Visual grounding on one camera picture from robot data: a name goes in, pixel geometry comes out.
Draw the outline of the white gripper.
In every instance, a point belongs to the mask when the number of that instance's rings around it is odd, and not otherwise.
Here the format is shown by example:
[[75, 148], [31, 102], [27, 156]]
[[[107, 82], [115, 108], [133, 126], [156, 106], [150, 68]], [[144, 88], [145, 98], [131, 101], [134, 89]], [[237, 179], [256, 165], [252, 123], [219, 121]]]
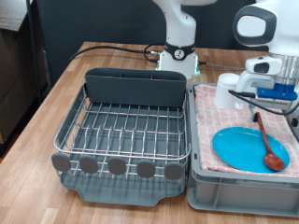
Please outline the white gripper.
[[[270, 97], [262, 97], [259, 93], [259, 89], [272, 90], [275, 85], [275, 79], [271, 75], [253, 74], [248, 71], [244, 71], [237, 82], [237, 93], [240, 96], [237, 99], [238, 106], [244, 106], [245, 104], [255, 103], [260, 106], [273, 106], [274, 100]], [[254, 105], [249, 106], [249, 112], [251, 114], [251, 121], [258, 122], [258, 115], [254, 111]], [[299, 128], [299, 119], [293, 118], [291, 122], [293, 128]]]

